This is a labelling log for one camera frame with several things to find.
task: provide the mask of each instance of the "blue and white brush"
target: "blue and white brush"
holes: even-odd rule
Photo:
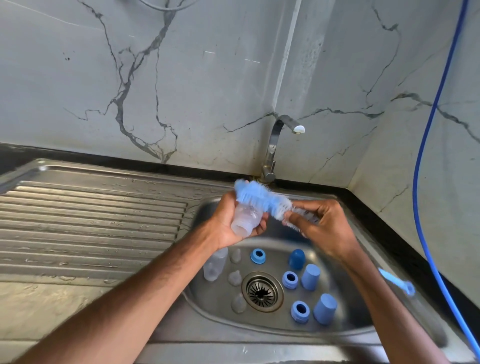
[[[270,213],[273,218],[282,221],[283,215],[287,211],[293,211],[304,216],[310,222],[318,223],[318,218],[311,212],[305,211],[298,207],[293,207],[288,197],[282,194],[276,194],[270,189],[258,182],[248,182],[245,180],[235,181],[235,192],[237,193],[237,201],[241,204],[251,205],[256,209]],[[300,231],[295,225],[287,222],[287,226]]]

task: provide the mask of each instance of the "light blue brush handle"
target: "light blue brush handle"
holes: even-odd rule
[[[400,278],[395,277],[393,274],[388,273],[386,270],[383,270],[381,268],[378,268],[378,271],[383,276],[383,278],[392,282],[397,287],[401,288],[408,296],[415,295],[415,287],[413,286],[412,282],[409,282],[407,280],[401,280]]]

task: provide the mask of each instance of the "person's right arm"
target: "person's right arm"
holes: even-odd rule
[[[294,206],[321,218],[315,225],[301,215],[291,211],[285,213],[285,219],[325,253],[341,262],[368,306],[390,362],[449,363],[362,250],[340,204],[335,200],[296,201]]]

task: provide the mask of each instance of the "person's right hand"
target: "person's right hand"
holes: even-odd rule
[[[286,220],[297,226],[312,243],[331,257],[346,264],[361,250],[338,201],[293,201],[293,206],[310,211],[320,218],[318,225],[315,225],[295,212],[285,213]]]

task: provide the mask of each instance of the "person's left hand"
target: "person's left hand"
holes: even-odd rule
[[[210,233],[215,237],[217,250],[243,240],[243,238],[235,234],[230,227],[237,204],[238,202],[236,201],[235,191],[227,192],[220,199],[213,216],[207,221],[207,225],[211,230]],[[250,237],[260,235],[266,230],[267,219],[268,213],[264,212],[260,224],[253,229]]]

